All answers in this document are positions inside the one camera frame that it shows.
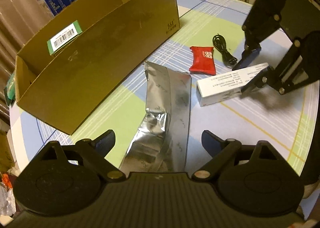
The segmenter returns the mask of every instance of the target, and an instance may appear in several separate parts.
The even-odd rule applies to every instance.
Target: round table
[[[237,0],[177,0],[181,29],[155,50],[148,60],[176,71],[187,72],[193,62],[190,46],[212,46],[219,33],[238,59],[244,47],[241,30],[251,5]],[[280,29],[261,43],[262,51],[252,63],[276,66],[291,46]],[[217,74],[230,71],[214,51]],[[269,141],[300,174],[310,148],[319,99],[319,82],[281,96],[269,86],[217,104],[200,107],[196,81],[208,77],[192,75],[190,130],[186,171],[193,173],[211,157],[201,145],[201,133],[210,130],[222,139],[235,138],[243,144]],[[62,145],[82,138],[94,139],[108,129],[116,133],[116,146],[106,159],[118,167],[145,114],[147,80],[140,65],[87,118],[71,136],[46,125],[14,105],[10,108],[12,138],[22,170],[50,140]]]

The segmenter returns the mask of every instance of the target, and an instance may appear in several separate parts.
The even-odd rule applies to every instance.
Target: plastic bag
[[[213,47],[191,46],[190,49],[193,52],[193,65],[189,71],[216,75],[216,67],[213,61]]]
[[[7,174],[2,175],[0,183],[0,215],[12,216],[16,212],[16,201],[13,189]]]

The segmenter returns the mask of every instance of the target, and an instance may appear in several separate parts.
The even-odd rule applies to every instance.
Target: curtain
[[[0,118],[7,123],[4,87],[14,71],[15,57],[52,18],[44,0],[0,0]]]

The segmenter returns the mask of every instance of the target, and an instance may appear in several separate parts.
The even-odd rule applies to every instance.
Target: silver foil bag
[[[182,172],[190,117],[191,76],[145,62],[146,115],[124,156],[120,170]]]

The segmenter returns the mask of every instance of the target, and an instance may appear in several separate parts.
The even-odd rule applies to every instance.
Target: white box
[[[241,87],[245,86],[262,69],[268,66],[267,63],[258,64],[198,80],[196,92],[200,107],[241,95]]]

